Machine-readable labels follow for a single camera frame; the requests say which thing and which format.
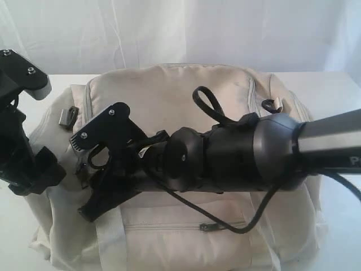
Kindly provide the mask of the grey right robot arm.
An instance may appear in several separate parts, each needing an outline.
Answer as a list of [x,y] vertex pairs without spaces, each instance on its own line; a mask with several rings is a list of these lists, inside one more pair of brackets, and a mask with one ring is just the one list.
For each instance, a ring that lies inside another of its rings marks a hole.
[[109,153],[79,210],[87,221],[146,191],[290,191],[322,170],[360,172],[359,110],[304,123],[284,113],[250,113],[205,133],[182,127],[151,137],[129,114],[116,103],[71,137],[76,151]]

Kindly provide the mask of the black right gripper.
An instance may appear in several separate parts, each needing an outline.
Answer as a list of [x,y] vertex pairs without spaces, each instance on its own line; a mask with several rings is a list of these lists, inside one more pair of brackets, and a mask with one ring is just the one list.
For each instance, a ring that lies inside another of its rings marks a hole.
[[92,158],[105,148],[100,144],[88,155],[88,165],[95,173],[86,181],[91,188],[89,200],[78,209],[78,213],[88,222],[94,222],[101,215],[140,194],[132,180],[141,171],[139,151],[149,145],[165,142],[169,135],[165,130],[147,137],[138,131],[118,150],[108,150],[108,160],[104,165],[95,165]]

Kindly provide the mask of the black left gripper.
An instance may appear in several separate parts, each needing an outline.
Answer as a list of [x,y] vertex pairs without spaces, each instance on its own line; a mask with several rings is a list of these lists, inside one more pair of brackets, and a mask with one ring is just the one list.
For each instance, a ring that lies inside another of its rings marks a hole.
[[56,156],[43,147],[37,155],[19,151],[7,162],[8,188],[19,196],[42,194],[46,188],[57,186],[66,176]]

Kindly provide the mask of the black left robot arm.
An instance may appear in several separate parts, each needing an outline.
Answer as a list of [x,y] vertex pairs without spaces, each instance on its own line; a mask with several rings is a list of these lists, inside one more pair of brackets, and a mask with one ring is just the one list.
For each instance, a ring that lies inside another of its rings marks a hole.
[[39,195],[57,186],[66,172],[47,147],[33,152],[23,129],[26,115],[17,108],[23,90],[1,71],[1,179],[16,195]]

